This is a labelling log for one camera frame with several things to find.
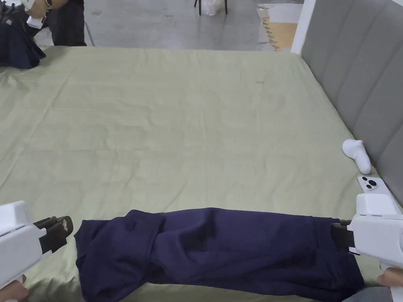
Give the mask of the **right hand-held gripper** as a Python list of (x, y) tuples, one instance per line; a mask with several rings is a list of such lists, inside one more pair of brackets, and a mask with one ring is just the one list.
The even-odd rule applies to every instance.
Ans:
[(379, 260), (381, 270), (403, 268), (403, 215), (395, 200), (385, 194), (362, 193), (356, 198), (352, 220), (332, 223), (335, 245), (342, 250)]

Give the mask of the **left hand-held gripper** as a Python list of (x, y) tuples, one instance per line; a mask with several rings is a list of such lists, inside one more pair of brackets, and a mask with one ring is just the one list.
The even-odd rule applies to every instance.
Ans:
[[(67, 244), (74, 230), (70, 216), (48, 217), (33, 223), (24, 201), (0, 207), (0, 288), (21, 281), (22, 274)], [(43, 252), (40, 238), (45, 236)]]

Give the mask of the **person's right hand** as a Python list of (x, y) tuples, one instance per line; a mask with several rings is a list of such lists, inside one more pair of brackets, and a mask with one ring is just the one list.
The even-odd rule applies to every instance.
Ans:
[(377, 278), (377, 281), (386, 287), (403, 287), (403, 270), (389, 267)]

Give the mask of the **person's left hand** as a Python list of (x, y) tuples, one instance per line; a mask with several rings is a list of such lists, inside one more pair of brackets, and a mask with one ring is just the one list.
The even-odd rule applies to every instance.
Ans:
[(0, 301), (9, 302), (11, 300), (21, 300), (28, 296), (29, 290), (24, 286), (26, 275), (21, 279), (11, 282), (9, 285), (0, 289)]

